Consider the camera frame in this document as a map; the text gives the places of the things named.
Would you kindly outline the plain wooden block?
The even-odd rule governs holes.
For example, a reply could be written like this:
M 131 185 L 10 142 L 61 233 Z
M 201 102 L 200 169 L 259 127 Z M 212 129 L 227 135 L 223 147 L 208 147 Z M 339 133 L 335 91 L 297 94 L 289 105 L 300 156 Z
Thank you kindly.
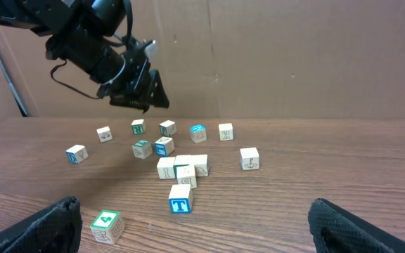
M 191 161 L 197 177 L 209 176 L 208 155 L 192 155 Z

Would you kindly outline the wooden block M drawing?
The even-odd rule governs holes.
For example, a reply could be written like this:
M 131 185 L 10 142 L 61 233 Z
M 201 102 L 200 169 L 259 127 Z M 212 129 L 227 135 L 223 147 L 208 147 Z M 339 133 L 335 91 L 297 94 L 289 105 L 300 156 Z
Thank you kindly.
M 190 165 L 192 161 L 192 155 L 177 155 L 175 157 L 174 167 Z

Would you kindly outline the wooden block animal drawing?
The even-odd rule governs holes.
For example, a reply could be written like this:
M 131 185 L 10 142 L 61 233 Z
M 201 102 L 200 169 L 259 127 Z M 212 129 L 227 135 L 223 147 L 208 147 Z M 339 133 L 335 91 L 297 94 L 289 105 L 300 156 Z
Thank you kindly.
M 175 179 L 174 172 L 175 157 L 161 157 L 157 163 L 157 172 L 159 179 Z

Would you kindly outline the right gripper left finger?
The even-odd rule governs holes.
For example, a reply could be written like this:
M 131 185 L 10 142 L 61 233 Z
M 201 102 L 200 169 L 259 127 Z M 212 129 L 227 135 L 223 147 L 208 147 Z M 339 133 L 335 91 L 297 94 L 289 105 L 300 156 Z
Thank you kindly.
M 83 227 L 75 196 L 56 203 L 0 232 L 0 253 L 76 253 Z

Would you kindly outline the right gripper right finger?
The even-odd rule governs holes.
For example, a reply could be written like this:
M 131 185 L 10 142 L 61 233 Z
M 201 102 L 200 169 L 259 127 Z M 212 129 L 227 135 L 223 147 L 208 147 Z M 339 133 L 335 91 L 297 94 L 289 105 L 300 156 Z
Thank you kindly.
M 405 242 L 318 198 L 308 213 L 309 232 L 318 253 L 405 253 Z

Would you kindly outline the leaf block blue side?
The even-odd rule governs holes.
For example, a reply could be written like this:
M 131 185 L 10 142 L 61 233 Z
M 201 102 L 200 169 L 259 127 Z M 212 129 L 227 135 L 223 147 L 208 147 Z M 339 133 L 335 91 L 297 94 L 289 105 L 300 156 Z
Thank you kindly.
M 161 137 L 154 143 L 154 146 L 158 156 L 167 157 L 174 151 L 174 140 L 171 137 Z

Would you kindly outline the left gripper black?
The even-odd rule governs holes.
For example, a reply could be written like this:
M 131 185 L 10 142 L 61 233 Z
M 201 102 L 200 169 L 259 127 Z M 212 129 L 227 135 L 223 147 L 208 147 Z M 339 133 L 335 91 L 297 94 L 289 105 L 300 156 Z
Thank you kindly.
M 121 69 L 106 82 L 103 82 L 96 95 L 110 97 L 111 105 L 146 105 L 168 108 L 169 100 L 156 69 L 151 69 L 150 55 L 158 49 L 156 40 L 136 41 L 133 47 L 120 57 Z

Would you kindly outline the green number four block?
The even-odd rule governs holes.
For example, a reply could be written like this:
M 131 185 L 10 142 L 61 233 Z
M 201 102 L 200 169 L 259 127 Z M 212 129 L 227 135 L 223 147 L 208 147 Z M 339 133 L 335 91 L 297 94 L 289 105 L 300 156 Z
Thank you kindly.
M 97 242 L 114 245 L 124 231 L 123 218 L 117 211 L 103 209 L 90 229 Z

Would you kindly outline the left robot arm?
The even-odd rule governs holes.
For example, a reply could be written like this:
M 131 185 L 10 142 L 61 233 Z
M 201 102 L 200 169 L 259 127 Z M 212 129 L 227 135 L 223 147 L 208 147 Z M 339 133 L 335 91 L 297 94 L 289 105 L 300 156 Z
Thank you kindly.
M 47 36 L 46 58 L 87 73 L 99 85 L 96 100 L 143 112 L 169 107 L 150 64 L 157 43 L 133 36 L 130 0 L 0 0 L 0 25 Z

